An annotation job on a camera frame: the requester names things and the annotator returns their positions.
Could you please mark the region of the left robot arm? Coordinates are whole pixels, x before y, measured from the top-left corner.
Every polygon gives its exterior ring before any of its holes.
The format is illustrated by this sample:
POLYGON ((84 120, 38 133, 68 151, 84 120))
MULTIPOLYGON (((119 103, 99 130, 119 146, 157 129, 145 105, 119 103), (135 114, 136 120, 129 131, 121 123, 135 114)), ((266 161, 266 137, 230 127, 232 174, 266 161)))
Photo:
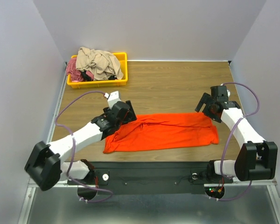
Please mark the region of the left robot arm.
POLYGON ((51 189, 61 179, 62 165, 84 147, 114 134, 121 125, 137 119, 131 101, 118 101, 78 131, 53 142, 38 142, 24 170, 42 191, 51 189))

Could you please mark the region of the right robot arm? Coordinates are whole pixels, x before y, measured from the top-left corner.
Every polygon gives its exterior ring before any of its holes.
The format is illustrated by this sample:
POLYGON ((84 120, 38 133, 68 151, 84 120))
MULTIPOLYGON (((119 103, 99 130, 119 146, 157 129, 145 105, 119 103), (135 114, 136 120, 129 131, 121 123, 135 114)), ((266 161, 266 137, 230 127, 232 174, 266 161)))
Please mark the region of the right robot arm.
POLYGON ((229 99, 225 84, 212 86, 210 93, 204 93, 195 108, 211 120, 224 123, 230 129, 227 140, 234 137, 240 146, 235 160, 226 160, 228 143, 225 144, 220 160, 211 160, 207 166, 207 176, 213 178, 236 177, 238 180, 271 180, 275 177, 278 147, 274 142, 266 141, 247 120, 236 101, 229 99))

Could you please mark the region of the orange t shirt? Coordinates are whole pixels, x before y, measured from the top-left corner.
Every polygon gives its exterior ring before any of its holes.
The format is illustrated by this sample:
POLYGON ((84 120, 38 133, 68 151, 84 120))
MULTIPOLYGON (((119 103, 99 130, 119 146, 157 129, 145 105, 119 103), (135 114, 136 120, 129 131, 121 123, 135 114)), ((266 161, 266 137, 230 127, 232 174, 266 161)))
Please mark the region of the orange t shirt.
POLYGON ((105 154, 218 144, 217 128, 201 112, 138 115, 105 139, 105 154))

